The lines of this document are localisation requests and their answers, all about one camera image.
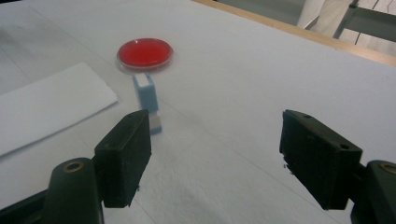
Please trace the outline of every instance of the petri dish lid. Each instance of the petri dish lid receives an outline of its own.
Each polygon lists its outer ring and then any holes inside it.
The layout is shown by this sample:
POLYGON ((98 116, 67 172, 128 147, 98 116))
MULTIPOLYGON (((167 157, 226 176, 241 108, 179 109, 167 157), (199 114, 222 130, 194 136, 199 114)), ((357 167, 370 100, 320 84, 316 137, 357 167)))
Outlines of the petri dish lid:
POLYGON ((131 70, 151 70, 170 62, 171 46, 161 39, 140 38, 122 45, 118 52, 120 64, 131 70))

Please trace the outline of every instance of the screw hole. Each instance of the screw hole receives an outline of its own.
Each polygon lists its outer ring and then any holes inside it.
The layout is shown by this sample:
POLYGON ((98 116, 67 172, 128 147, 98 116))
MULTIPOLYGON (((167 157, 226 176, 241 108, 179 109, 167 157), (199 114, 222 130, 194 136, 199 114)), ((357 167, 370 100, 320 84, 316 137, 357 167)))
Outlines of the screw hole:
POLYGON ((343 148, 343 149, 349 149, 349 146, 344 145, 344 144, 340 144, 340 147, 343 148))
POLYGON ((395 165, 389 164, 389 163, 385 163, 385 162, 382 162, 382 163, 380 163, 379 165, 380 165, 381 168, 384 169, 385 171, 387 171, 387 172, 389 172, 389 173, 391 173, 391 174, 396 175, 396 166, 395 166, 395 165))
POLYGON ((82 161, 71 161, 64 166, 64 172, 65 173, 74 173, 78 170, 81 170, 82 167, 84 166, 84 163, 82 161))

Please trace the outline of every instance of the table surface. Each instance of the table surface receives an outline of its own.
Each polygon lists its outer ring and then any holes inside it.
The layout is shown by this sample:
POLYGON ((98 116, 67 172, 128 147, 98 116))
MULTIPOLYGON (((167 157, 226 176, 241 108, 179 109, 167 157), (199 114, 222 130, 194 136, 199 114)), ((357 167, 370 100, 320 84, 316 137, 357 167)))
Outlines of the table surface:
POLYGON ((188 0, 27 0, 0 5, 0 94, 85 63, 119 102, 0 157, 0 207, 47 187, 57 164, 93 156, 139 109, 116 54, 135 38, 174 49, 152 73, 163 132, 132 206, 106 223, 349 223, 322 211, 279 154, 282 111, 309 114, 396 161, 396 69, 188 0))

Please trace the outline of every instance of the chair leg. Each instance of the chair leg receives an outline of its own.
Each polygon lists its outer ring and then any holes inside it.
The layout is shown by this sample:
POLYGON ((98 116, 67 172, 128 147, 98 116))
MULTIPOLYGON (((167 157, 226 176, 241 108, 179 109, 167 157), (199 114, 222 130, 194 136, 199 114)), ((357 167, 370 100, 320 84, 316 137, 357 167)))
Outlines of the chair leg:
POLYGON ((344 15, 343 19, 341 20, 340 24, 337 27, 337 30, 335 31, 334 35, 332 36, 333 38, 340 38, 341 33, 343 33, 345 27, 347 26, 347 23, 349 20, 352 18, 353 14, 356 11, 356 8, 358 8, 358 2, 359 0, 354 0, 346 10, 346 14, 344 15))

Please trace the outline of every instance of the paper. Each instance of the paper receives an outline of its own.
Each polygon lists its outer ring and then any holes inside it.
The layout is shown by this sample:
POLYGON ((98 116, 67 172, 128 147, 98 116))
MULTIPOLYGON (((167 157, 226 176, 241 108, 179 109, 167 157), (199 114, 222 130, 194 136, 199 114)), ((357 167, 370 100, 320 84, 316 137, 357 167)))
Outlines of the paper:
POLYGON ((117 102, 80 63, 0 96, 0 156, 67 128, 117 102))

